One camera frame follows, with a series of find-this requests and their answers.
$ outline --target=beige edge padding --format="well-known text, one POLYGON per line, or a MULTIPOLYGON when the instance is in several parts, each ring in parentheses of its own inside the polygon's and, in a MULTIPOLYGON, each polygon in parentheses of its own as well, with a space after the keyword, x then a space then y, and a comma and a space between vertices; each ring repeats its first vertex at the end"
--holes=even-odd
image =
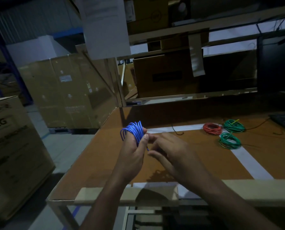
MULTIPOLYGON (((242 198, 253 203, 273 203, 285 206, 285 179, 279 180, 223 180, 242 198)), ((82 188, 75 204, 92 204, 102 188, 82 188)), ((124 190, 120 205, 129 206, 178 206, 177 186, 149 188, 128 187, 124 190)))

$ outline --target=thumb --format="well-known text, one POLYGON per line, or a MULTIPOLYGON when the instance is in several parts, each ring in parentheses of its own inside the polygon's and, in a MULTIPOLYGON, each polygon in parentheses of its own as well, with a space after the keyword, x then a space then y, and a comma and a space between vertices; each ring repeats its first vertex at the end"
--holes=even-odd
POLYGON ((157 159, 171 175, 173 174, 174 167, 163 154, 155 150, 151 150, 148 152, 148 155, 157 159))
POLYGON ((138 144, 138 147, 136 149, 137 153, 142 154, 142 155, 145 153, 145 150, 146 150, 147 144, 148 144, 148 140, 149 140, 149 135, 145 134, 138 144))

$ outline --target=monitor screen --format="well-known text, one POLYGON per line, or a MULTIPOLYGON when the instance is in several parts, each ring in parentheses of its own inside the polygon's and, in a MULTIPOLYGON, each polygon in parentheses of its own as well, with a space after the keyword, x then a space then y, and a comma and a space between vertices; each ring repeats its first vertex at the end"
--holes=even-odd
POLYGON ((285 36, 259 37, 257 58, 258 91, 285 91, 285 36))

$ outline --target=corrugated metal wall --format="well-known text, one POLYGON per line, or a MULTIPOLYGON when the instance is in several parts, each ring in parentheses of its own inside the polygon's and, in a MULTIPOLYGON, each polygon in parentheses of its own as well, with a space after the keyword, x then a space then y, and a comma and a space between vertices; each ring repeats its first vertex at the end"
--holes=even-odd
POLYGON ((6 44, 81 26, 66 0, 33 0, 0 12, 0 31, 6 44))

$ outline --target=brown tabletop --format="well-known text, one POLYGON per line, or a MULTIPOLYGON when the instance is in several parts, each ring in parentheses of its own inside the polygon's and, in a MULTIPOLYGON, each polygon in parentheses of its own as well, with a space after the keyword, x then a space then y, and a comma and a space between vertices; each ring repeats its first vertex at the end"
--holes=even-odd
MULTIPOLYGON (((103 187, 110 176, 122 145, 120 130, 141 121, 146 128, 221 123, 240 119, 245 128, 258 126, 268 118, 271 99, 257 94, 226 96, 161 104, 116 108, 92 141, 71 166, 50 196, 50 200, 74 200, 83 187, 103 187)), ((203 130, 178 135, 190 144, 212 174, 220 179, 253 179, 231 150, 222 148, 218 136, 203 130)), ((285 129, 266 121, 260 127, 237 134, 243 147, 275 179, 285 179, 285 129)), ((132 182, 168 182, 174 179, 162 165, 147 155, 142 170, 132 182)))

